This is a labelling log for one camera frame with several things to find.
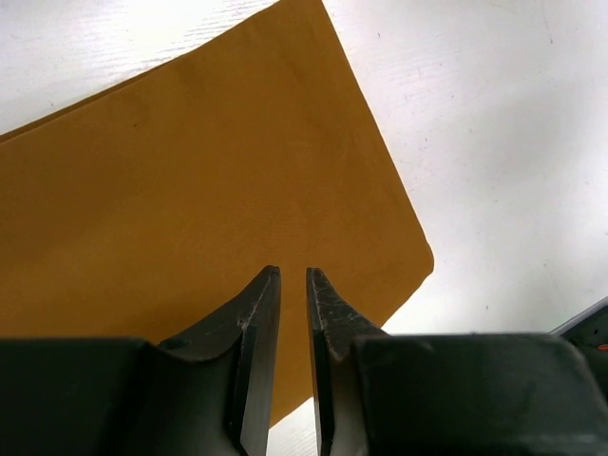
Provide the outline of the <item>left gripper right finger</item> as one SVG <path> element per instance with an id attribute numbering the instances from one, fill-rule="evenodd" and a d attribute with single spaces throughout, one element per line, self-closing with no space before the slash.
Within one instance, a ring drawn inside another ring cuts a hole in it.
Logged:
<path id="1" fill-rule="evenodd" d="M 307 272 L 321 455 L 603 455 L 607 353 L 541 333 L 390 335 Z"/>

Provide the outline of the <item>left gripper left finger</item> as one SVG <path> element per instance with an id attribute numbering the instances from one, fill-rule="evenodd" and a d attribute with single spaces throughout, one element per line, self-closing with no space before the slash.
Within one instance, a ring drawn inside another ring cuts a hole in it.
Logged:
<path id="1" fill-rule="evenodd" d="M 281 279 L 159 344 L 137 337 L 5 338 L 5 455 L 262 455 L 273 401 Z"/>

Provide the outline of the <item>brown trousers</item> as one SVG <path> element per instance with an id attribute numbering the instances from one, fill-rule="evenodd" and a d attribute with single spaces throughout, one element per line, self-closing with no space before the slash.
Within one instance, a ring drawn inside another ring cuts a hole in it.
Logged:
<path id="1" fill-rule="evenodd" d="M 274 421 L 312 393 L 308 268 L 380 325 L 433 264 L 319 1 L 1 139 L 1 333 L 157 342 L 275 265 Z"/>

